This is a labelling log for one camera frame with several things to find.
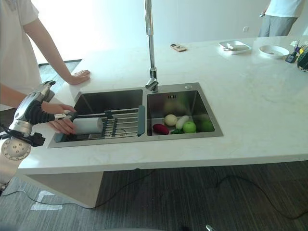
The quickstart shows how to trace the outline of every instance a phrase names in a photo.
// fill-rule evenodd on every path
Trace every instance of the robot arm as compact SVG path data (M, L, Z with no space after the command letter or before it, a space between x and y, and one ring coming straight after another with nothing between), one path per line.
M17 108L10 127L4 128L6 134L0 137L6 138L0 140L0 195L15 175L22 160L29 155L31 146L44 144L45 138L42 134L30 135L33 125L71 117L70 114L49 114L42 110L42 102L54 96L50 91L53 84L55 81L44 82L28 94Z

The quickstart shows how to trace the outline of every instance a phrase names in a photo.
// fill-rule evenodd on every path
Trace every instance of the floor tape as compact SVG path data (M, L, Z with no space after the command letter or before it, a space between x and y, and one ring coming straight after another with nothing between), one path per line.
M48 191L40 191L38 194L37 201L41 202L44 196L54 196L54 194ZM30 210L61 210L61 209L62 205L44 205L35 202L35 204L31 206Z

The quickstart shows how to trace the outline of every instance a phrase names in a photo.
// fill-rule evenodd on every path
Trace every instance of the white tray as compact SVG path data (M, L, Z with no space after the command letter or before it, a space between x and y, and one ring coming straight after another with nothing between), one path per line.
M251 50L250 46L240 41L237 41L237 40L220 42L219 45L221 46L223 51L230 53L230 54L240 54L240 53L245 53Z

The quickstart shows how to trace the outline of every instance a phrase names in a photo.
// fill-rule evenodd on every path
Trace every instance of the white plate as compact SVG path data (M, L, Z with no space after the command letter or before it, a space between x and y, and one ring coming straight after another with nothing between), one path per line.
M220 42L219 45L222 47L222 49L225 52L229 54L240 54L240 53L248 52L249 50L251 50L250 46L240 41L236 41L236 40Z
M264 56L272 59L281 59L290 53L286 48L271 45L261 46L259 51Z

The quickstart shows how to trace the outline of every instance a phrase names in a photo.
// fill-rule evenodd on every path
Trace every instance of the person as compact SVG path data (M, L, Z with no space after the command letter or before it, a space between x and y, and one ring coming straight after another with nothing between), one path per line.
M67 83L76 85L90 78L88 70L71 74L63 62L51 36L38 17L31 0L0 1L0 123L8 127L16 108L40 83L39 67L28 36L38 46L46 60ZM43 102L48 113L74 111L70 105ZM49 122L56 131L75 133L69 120Z
M271 0L261 13L265 15L259 37L287 36L302 12L304 0Z

